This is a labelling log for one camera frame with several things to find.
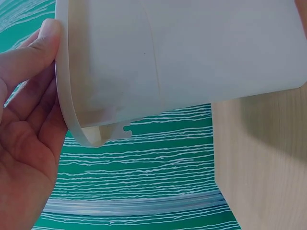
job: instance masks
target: green tablecloth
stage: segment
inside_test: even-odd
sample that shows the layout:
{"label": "green tablecloth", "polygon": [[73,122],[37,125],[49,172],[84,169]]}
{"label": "green tablecloth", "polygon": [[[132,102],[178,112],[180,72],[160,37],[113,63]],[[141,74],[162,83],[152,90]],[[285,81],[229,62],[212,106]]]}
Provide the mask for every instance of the green tablecloth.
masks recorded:
{"label": "green tablecloth", "polygon": [[[53,0],[0,0],[0,52],[16,48],[45,18]],[[83,148],[67,135],[51,198],[106,200],[157,198],[216,190],[210,105],[163,113],[134,122],[126,140]],[[42,213],[33,229],[238,230],[227,205],[131,217]]]}

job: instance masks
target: hand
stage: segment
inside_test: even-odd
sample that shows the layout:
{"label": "hand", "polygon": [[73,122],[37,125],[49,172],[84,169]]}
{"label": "hand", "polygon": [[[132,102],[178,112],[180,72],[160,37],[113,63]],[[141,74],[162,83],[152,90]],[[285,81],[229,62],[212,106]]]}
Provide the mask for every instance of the hand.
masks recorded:
{"label": "hand", "polygon": [[2,230],[31,229],[55,184],[67,133],[57,100],[53,62],[60,31],[59,22],[48,19],[18,49],[0,54]]}

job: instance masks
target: wavy white lines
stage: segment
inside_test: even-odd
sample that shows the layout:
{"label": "wavy white lines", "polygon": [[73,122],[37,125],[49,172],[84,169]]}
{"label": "wavy white lines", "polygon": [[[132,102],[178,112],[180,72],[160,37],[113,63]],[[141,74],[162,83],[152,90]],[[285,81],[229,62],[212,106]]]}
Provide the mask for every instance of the wavy white lines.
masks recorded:
{"label": "wavy white lines", "polygon": [[[170,138],[170,139],[159,139],[159,140],[147,140],[147,141],[130,141],[130,139],[126,140],[116,140],[116,141],[109,141],[104,146],[113,146],[113,145],[131,145],[131,144],[143,144],[143,143],[151,143],[151,142],[160,142],[160,141],[174,141],[174,140],[187,140],[187,139],[201,139],[201,138],[211,138],[213,133],[208,134],[206,136],[199,136],[199,137],[189,137],[184,136],[182,138]],[[81,145],[77,143],[70,144],[67,141],[64,142],[64,146],[66,147],[81,147]]]}
{"label": "wavy white lines", "polygon": [[65,230],[65,229],[55,229],[55,228],[35,226],[35,227],[32,228],[32,230]]}
{"label": "wavy white lines", "polygon": [[197,115],[193,115],[193,116],[187,116],[187,114],[182,114],[182,115],[177,115],[175,117],[167,117],[167,116],[163,116],[163,117],[156,117],[156,116],[150,116],[150,117],[146,117],[143,118],[142,121],[150,121],[150,120],[169,120],[171,118],[176,118],[176,119],[188,119],[188,118],[196,118],[196,117],[202,117],[202,116],[212,116],[211,111],[210,112],[203,112],[203,113],[197,113]]}
{"label": "wavy white lines", "polygon": [[63,162],[72,162],[72,161],[77,161],[77,162],[90,162],[87,160],[83,159],[94,159],[94,160],[102,160],[99,161],[101,163],[127,163],[127,162],[132,162],[132,161],[151,161],[151,160],[162,160],[162,159],[167,159],[167,158],[173,158],[173,157],[178,157],[182,155],[187,155],[189,159],[191,159],[191,155],[196,155],[196,156],[203,156],[203,157],[208,157],[213,155],[213,149],[211,148],[199,148],[199,149],[191,149],[191,150],[185,150],[185,151],[161,151],[161,152],[149,152],[145,154],[134,154],[134,155],[123,155],[123,156],[110,156],[110,157],[100,157],[100,156],[89,156],[89,155],[79,155],[78,153],[75,154],[75,156],[72,155],[66,155],[63,154],[60,163]]}
{"label": "wavy white lines", "polygon": [[197,107],[197,108],[192,108],[189,110],[184,110],[184,109],[179,109],[179,110],[172,110],[168,112],[163,112],[161,114],[155,115],[155,116],[165,116],[165,115],[192,115],[192,114],[197,114],[197,113],[210,113],[211,112],[211,107]]}
{"label": "wavy white lines", "polygon": [[82,177],[84,175],[86,175],[85,173],[78,173],[78,174],[69,174],[68,178],[64,178],[64,177],[59,177],[57,179],[57,181],[59,180],[64,180],[64,181],[68,181],[68,180],[87,180],[87,179],[97,179],[97,180],[100,180],[100,179],[103,179],[104,181],[109,181],[109,180],[106,180],[108,178],[112,178],[112,181],[117,181],[118,179],[115,179],[114,178],[120,178],[119,180],[139,180],[139,179],[145,179],[145,178],[151,178],[151,177],[154,177],[154,178],[161,178],[161,177],[174,177],[174,176],[182,176],[182,175],[191,175],[191,174],[201,174],[202,176],[207,176],[207,175],[211,175],[213,174],[214,172],[214,167],[211,166],[211,167],[202,167],[202,168],[199,168],[197,167],[196,169],[185,169],[185,170],[181,170],[181,171],[172,171],[172,172],[163,172],[163,173],[152,173],[152,174],[136,174],[136,175],[122,175],[122,176],[100,176],[100,177]]}
{"label": "wavy white lines", "polygon": [[167,150],[174,150],[172,152],[177,152],[177,151],[191,151],[191,150],[200,150],[200,148],[204,148],[207,150],[213,150],[213,144],[212,143],[208,143],[208,144],[199,144],[199,145],[190,145],[190,146],[178,146],[178,147],[168,147],[168,148],[157,148],[157,149],[142,149],[142,150],[134,150],[134,151],[125,151],[125,152],[101,152],[101,153],[67,153],[64,152],[63,154],[65,155],[81,155],[81,156],[106,156],[109,155],[110,157],[112,156],[116,156],[116,155],[124,155],[126,156],[129,153],[143,153],[143,152],[155,152],[155,153],[159,153],[161,151],[167,151]]}
{"label": "wavy white lines", "polygon": [[240,230],[240,226],[236,221],[228,221],[225,223],[214,224],[214,225],[205,225],[202,227],[192,227],[176,230]]}
{"label": "wavy white lines", "polygon": [[190,119],[190,118],[182,118],[182,119],[169,119],[166,121],[150,121],[150,122],[132,122],[132,126],[136,125],[148,125],[148,124],[153,124],[153,123],[168,123],[168,122],[181,122],[181,121],[201,121],[201,120],[207,120],[207,119],[212,119],[212,116],[207,116],[203,118],[198,118],[198,119]]}
{"label": "wavy white lines", "polygon": [[[157,141],[169,141],[169,140],[177,140],[179,139],[178,137],[183,137],[183,139],[189,139],[189,138],[211,138],[213,137],[213,130],[209,131],[209,132],[203,132],[203,133],[193,133],[193,134],[177,134],[177,135],[168,135],[168,136],[163,136],[163,137],[155,137],[155,138],[128,138],[128,139],[119,139],[119,140],[115,140],[115,141],[109,141],[108,143],[121,143],[124,142],[129,144],[131,142],[138,144],[138,143],[142,143],[140,140],[146,140],[146,142],[157,142]],[[69,144],[78,144],[75,140],[65,140],[65,144],[69,145]]]}
{"label": "wavy white lines", "polygon": [[[113,197],[118,199],[118,198],[122,198],[119,197],[120,195],[126,194],[126,195],[139,195],[141,197],[147,197],[147,198],[152,198],[151,195],[158,195],[158,196],[165,196],[167,193],[173,193],[175,192],[175,196],[177,195],[182,195],[182,194],[191,194],[191,193],[195,193],[195,191],[198,192],[205,192],[207,190],[215,190],[217,188],[217,185],[215,183],[206,183],[206,186],[204,186],[203,184],[200,185],[195,185],[195,186],[191,186],[191,187],[173,187],[173,188],[168,188],[168,189],[160,189],[159,191],[155,191],[155,190],[148,190],[148,189],[138,189],[137,191],[130,191],[130,190],[125,190],[125,191],[120,191],[117,194],[112,193],[108,190],[97,190],[97,191],[84,191],[84,192],[74,192],[74,190],[70,191],[69,189],[66,189],[66,193],[72,196],[100,196],[103,197],[103,200],[107,199],[112,199]],[[65,194],[59,193],[62,190],[55,190],[54,193],[52,194],[52,196],[65,196]],[[135,198],[132,196],[124,196],[123,199],[127,199],[127,198]]]}
{"label": "wavy white lines", "polygon": [[230,209],[227,205],[206,208],[201,210],[193,210],[189,212],[171,213],[164,215],[154,216],[130,216],[130,217],[73,217],[62,216],[56,214],[42,213],[41,217],[46,220],[53,220],[61,223],[76,223],[87,225],[146,225],[146,224],[163,224],[172,223],[176,221],[190,220],[199,217],[208,217],[217,215],[224,212],[229,212]]}
{"label": "wavy white lines", "polygon": [[[176,164],[176,162],[183,162],[183,161],[189,161],[189,162],[194,162],[195,159],[199,158],[206,158],[206,157],[212,157],[212,154],[205,154],[201,156],[196,156],[196,157],[186,157],[186,158],[180,158],[180,159],[173,159],[173,160],[167,160],[167,162],[173,162]],[[172,158],[173,156],[165,156],[164,159],[166,158]],[[166,163],[166,161],[157,161],[157,160],[152,160],[152,158],[142,158],[142,159],[137,159],[137,160],[123,160],[123,161],[86,161],[86,160],[61,160],[60,165],[66,166],[66,165],[72,165],[72,164],[77,164],[77,165],[82,165],[82,166],[91,166],[91,165],[108,165],[108,164],[114,164],[114,163],[121,163],[121,164],[135,164],[135,163]]]}
{"label": "wavy white lines", "polygon": [[[141,135],[133,135],[129,139],[120,139],[114,140],[115,142],[123,142],[123,141],[134,141],[134,140],[151,140],[158,138],[169,138],[169,137],[182,137],[182,136],[194,136],[194,135],[209,135],[210,137],[213,134],[212,126],[202,127],[202,128],[185,128],[180,130],[161,132],[161,133],[152,133],[152,134],[141,134]],[[74,138],[65,138],[65,143],[77,143]]]}
{"label": "wavy white lines", "polygon": [[193,187],[191,189],[178,189],[178,191],[155,191],[155,192],[122,192],[118,194],[112,194],[112,192],[108,191],[110,194],[106,194],[107,191],[100,191],[101,194],[72,194],[65,196],[64,194],[52,194],[51,198],[53,199],[60,199],[60,200],[75,200],[75,199],[86,199],[86,200],[119,200],[119,199],[139,199],[139,198],[162,198],[167,196],[180,196],[180,195],[187,195],[187,194],[195,194],[195,193],[202,193],[208,191],[214,191],[218,189],[215,184],[209,186],[198,186]]}
{"label": "wavy white lines", "polygon": [[182,108],[182,109],[174,109],[168,112],[163,112],[163,113],[173,113],[173,112],[186,112],[186,111],[197,111],[198,109],[211,109],[211,104],[202,104],[202,105],[197,105],[193,107],[188,107],[188,108]]}
{"label": "wavy white lines", "polygon": [[2,6],[0,15],[0,33],[6,29],[46,14],[54,14],[54,11],[48,11],[48,6],[54,4],[54,0],[26,0],[10,3]]}

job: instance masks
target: table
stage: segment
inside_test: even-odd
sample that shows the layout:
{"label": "table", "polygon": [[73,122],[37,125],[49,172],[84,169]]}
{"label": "table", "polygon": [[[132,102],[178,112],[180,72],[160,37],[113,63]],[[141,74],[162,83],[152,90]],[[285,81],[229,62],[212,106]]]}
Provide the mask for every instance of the table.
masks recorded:
{"label": "table", "polygon": [[215,179],[242,230],[305,230],[307,84],[212,110]]}

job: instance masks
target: fingernail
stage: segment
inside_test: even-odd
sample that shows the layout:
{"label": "fingernail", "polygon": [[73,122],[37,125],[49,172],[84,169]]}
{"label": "fingernail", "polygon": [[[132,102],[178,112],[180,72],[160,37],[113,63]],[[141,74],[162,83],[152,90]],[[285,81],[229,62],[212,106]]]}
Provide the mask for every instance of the fingernail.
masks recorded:
{"label": "fingernail", "polygon": [[45,19],[40,28],[38,38],[54,37],[60,34],[60,23],[55,19]]}

